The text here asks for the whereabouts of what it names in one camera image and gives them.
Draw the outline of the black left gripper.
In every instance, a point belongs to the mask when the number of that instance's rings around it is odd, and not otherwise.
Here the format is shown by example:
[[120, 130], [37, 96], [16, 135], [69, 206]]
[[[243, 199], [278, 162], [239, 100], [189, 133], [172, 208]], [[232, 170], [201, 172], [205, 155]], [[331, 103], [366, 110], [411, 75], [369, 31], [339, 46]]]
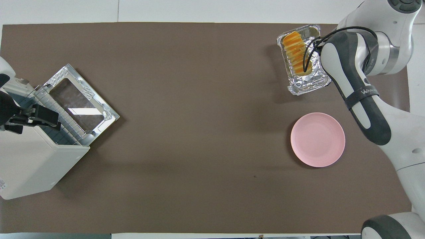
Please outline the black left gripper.
[[1, 92], [1, 125], [5, 130], [22, 134], [23, 126], [48, 126], [57, 131], [61, 129], [59, 114], [39, 104], [28, 108], [18, 106], [6, 92]]

